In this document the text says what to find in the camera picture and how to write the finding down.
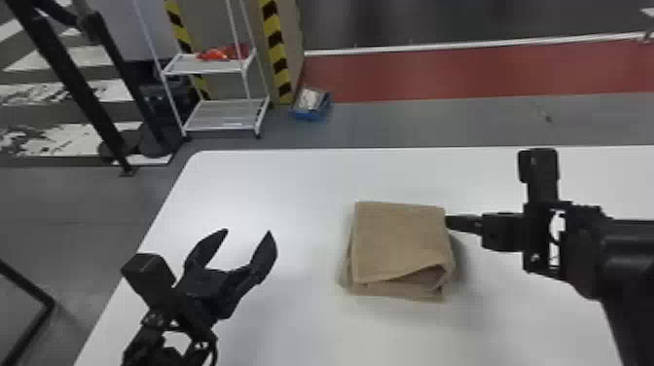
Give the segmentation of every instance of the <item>black metal frame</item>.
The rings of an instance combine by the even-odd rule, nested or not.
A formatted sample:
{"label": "black metal frame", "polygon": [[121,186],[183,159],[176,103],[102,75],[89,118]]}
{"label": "black metal frame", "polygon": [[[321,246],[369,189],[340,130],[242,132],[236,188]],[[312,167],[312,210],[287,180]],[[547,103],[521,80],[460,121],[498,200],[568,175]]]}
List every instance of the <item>black metal frame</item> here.
{"label": "black metal frame", "polygon": [[[50,9],[44,8],[44,4],[48,4],[48,1],[39,2],[42,10]],[[66,48],[61,44],[61,41],[46,17],[37,11],[35,1],[5,0],[5,2],[32,42],[34,42],[39,53],[48,62],[63,85],[70,91],[75,102],[80,106],[82,112],[102,138],[103,144],[98,149],[100,156],[113,158],[123,169],[123,175],[132,176],[135,173],[135,169],[127,161],[126,156],[136,150],[140,142],[139,136],[134,137],[133,134],[120,133],[116,129],[113,120],[102,107],[100,101],[84,78],[84,75],[82,75],[82,72],[71,59]],[[63,19],[68,15],[65,10],[60,9],[55,3],[51,5],[52,8],[57,10],[57,18]],[[102,15],[94,12],[83,15],[83,17],[80,23],[85,25],[85,31],[88,31],[92,38],[97,38],[102,46],[104,46],[129,89],[134,103],[140,110],[144,124],[148,127],[154,140],[159,145],[159,149],[155,149],[154,151],[159,156],[176,151],[182,142],[181,131],[179,136],[172,134],[166,135],[163,129],[155,123],[154,113],[150,110],[141,90],[137,86],[136,79],[131,74],[125,60],[116,47]]]}
{"label": "black metal frame", "polygon": [[48,295],[41,288],[32,283],[29,279],[25,278],[18,271],[14,270],[2,259],[0,259],[0,275],[4,276],[11,283],[26,292],[33,299],[37,300],[43,307],[39,313],[32,319],[29,326],[20,335],[18,341],[14,344],[9,354],[2,360],[2,366],[15,365],[22,357],[23,353],[30,345],[34,337],[38,334],[41,327],[48,320],[48,317],[53,313],[56,302],[55,299]]}

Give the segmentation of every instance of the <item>tripod leg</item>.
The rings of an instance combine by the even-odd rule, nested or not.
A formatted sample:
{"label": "tripod leg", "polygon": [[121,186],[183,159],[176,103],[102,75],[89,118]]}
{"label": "tripod leg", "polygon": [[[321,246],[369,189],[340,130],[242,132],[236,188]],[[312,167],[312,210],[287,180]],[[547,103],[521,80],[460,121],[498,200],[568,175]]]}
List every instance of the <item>tripod leg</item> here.
{"label": "tripod leg", "polygon": [[24,0],[7,0],[6,2],[36,45],[37,50],[48,62],[63,85],[68,88],[73,99],[89,119],[97,134],[107,144],[114,159],[123,168],[124,173],[132,173],[133,167],[126,158],[126,154],[130,154],[132,148],[126,145],[125,140],[114,126],[111,117],[93,94],[91,87],[84,79],[84,75],[70,58],[48,20],[40,15],[29,2]]}

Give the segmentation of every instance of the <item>hazard stripe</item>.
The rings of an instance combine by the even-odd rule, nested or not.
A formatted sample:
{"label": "hazard stripe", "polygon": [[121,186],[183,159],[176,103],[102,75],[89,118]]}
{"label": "hazard stripe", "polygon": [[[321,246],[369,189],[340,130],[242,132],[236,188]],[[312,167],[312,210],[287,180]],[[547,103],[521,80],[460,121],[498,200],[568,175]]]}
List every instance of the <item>hazard stripe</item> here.
{"label": "hazard stripe", "polygon": [[281,34],[281,21],[279,11],[274,0],[258,0],[261,16],[264,20],[264,35],[268,40],[268,57],[274,71],[274,85],[277,87],[279,101],[291,103],[293,101],[293,85],[291,73],[288,69],[288,60],[284,48],[284,38]]}
{"label": "hazard stripe", "polygon": [[[182,12],[179,9],[179,6],[175,0],[165,0],[164,6],[168,19],[170,20],[170,25],[172,26],[172,32],[175,35],[177,44],[179,45],[179,49],[185,54],[192,54],[194,49],[193,42],[189,31],[184,27]],[[191,78],[191,81],[193,86],[196,87],[200,93],[202,99],[211,99],[208,84],[202,75],[194,75]]]}

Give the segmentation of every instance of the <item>beige towel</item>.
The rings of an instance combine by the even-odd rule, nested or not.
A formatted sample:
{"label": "beige towel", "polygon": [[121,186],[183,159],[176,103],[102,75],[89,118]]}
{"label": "beige towel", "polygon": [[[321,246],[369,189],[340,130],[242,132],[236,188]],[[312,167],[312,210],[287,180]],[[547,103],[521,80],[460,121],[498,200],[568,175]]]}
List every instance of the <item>beige towel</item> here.
{"label": "beige towel", "polygon": [[341,275],[343,287],[360,295],[440,301],[453,270],[443,208],[356,204]]}

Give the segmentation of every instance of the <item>robotic arm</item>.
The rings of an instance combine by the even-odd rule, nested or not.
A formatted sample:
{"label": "robotic arm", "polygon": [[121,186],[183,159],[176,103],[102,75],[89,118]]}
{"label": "robotic arm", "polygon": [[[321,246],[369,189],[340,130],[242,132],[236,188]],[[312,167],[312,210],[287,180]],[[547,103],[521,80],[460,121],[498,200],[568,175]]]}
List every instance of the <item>robotic arm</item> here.
{"label": "robotic arm", "polygon": [[[624,366],[654,365],[654,221],[618,220],[598,206],[560,201],[554,149],[521,151],[518,172],[527,184],[522,213],[448,216],[448,228],[480,236],[486,249],[522,252],[527,273],[601,302]],[[559,239],[550,234],[555,215],[565,221]]]}
{"label": "robotic arm", "polygon": [[[223,229],[202,239],[186,258],[184,275],[174,287],[175,275],[157,254],[137,253],[123,266],[121,273],[150,308],[123,354],[123,365],[200,366],[208,356],[211,365],[216,364],[218,338],[211,328],[232,316],[240,299],[263,282],[277,258],[268,232],[249,264],[230,271],[206,268],[226,235]],[[164,332],[184,333],[191,339],[183,355],[164,346]]]}

